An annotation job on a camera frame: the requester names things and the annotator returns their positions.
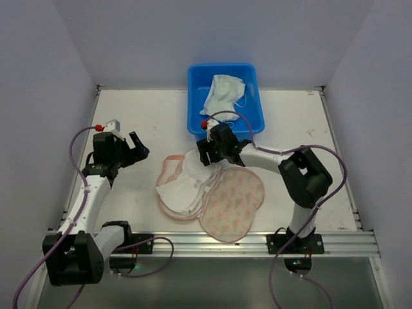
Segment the floral mesh laundry bag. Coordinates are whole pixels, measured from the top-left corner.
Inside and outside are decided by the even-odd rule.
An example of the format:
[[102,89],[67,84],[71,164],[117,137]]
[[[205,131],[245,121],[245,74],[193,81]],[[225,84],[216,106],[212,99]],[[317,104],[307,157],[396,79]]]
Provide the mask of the floral mesh laundry bag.
[[195,149],[164,159],[156,191],[166,216],[199,221],[210,237],[224,243],[247,235],[265,200],[257,174],[243,167],[205,166]]

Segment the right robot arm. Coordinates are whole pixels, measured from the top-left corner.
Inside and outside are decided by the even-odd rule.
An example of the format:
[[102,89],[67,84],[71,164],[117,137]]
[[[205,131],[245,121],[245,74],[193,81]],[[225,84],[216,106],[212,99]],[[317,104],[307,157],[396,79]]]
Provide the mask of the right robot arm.
[[238,140],[227,124],[213,119],[202,121],[200,127],[207,137],[196,145],[205,166],[226,160],[242,167],[272,171],[282,177],[294,210],[285,235],[273,236],[274,245],[284,248],[285,254],[304,254],[315,245],[315,217],[333,180],[314,152],[303,149],[282,156],[280,151],[264,151],[254,146],[251,140]]

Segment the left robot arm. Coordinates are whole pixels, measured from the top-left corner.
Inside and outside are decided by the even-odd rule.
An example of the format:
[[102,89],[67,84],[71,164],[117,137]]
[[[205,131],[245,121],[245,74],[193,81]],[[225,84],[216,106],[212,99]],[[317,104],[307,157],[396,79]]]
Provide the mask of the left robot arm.
[[104,265],[118,247],[133,239],[127,221],[109,221],[95,231],[97,218],[119,169],[145,160],[149,149],[132,131],[134,146],[112,131],[93,136],[93,150],[80,171],[82,185],[66,220],[42,243],[46,268],[53,286],[88,285],[100,282]]

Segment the light green bra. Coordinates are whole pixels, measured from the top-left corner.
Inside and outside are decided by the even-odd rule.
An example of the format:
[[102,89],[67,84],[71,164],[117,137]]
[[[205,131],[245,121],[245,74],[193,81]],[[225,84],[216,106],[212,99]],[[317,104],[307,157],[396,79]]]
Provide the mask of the light green bra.
[[230,75],[214,75],[211,88],[203,104],[203,109],[199,114],[211,116],[220,111],[230,111],[230,113],[215,115],[213,118],[233,128],[234,122],[239,116],[231,113],[231,111],[235,111],[236,106],[244,108],[246,105],[245,83],[242,79]]

